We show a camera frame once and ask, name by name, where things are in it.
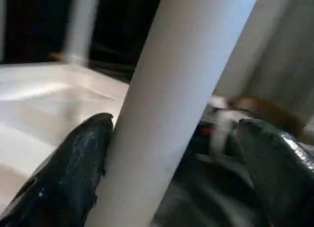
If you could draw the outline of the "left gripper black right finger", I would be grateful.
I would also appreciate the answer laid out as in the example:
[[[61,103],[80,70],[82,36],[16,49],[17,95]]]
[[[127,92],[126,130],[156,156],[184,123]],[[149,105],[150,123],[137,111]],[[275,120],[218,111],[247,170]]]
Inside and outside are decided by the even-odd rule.
[[[291,134],[266,121],[241,119],[238,153],[275,227],[314,225],[314,157]]]

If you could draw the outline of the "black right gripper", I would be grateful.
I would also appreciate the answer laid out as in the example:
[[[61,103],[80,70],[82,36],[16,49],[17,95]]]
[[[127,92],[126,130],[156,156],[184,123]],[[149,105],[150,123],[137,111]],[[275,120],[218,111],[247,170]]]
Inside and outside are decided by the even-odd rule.
[[[209,153],[209,146],[214,132],[215,124],[201,121],[191,138],[191,150],[195,153]]]

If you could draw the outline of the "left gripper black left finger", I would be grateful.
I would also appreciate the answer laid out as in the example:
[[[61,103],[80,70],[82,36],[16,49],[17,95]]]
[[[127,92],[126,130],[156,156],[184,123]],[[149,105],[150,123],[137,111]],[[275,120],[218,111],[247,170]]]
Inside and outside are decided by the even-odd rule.
[[[97,203],[113,115],[74,128],[32,173],[0,215],[2,227],[82,227]]]

